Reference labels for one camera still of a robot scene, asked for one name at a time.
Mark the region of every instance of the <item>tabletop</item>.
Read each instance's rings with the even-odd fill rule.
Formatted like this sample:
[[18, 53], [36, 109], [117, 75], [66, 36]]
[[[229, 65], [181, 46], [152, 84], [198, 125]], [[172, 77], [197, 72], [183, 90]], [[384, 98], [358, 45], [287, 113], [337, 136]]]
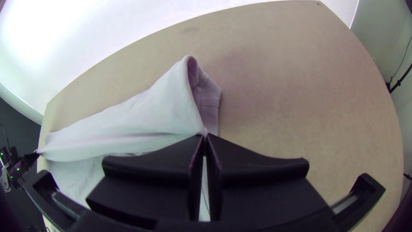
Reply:
[[370, 174], [386, 192], [354, 230], [383, 229], [402, 190], [396, 112], [366, 49], [317, 1], [226, 9], [130, 44], [49, 102], [39, 146], [49, 131], [148, 89], [184, 55], [222, 89], [220, 137], [271, 157], [306, 158], [307, 179], [328, 204]]

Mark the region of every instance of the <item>white cloth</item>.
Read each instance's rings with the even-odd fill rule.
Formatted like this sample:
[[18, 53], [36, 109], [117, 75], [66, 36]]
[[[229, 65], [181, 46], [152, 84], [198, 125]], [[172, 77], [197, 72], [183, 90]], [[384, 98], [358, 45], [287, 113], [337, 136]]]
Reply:
[[[217, 135], [220, 96], [195, 58], [185, 56], [147, 91], [49, 133], [37, 152], [60, 190], [88, 207], [85, 198], [104, 176], [104, 156], [142, 155], [195, 134]], [[200, 207], [200, 220], [208, 220], [208, 206]]]

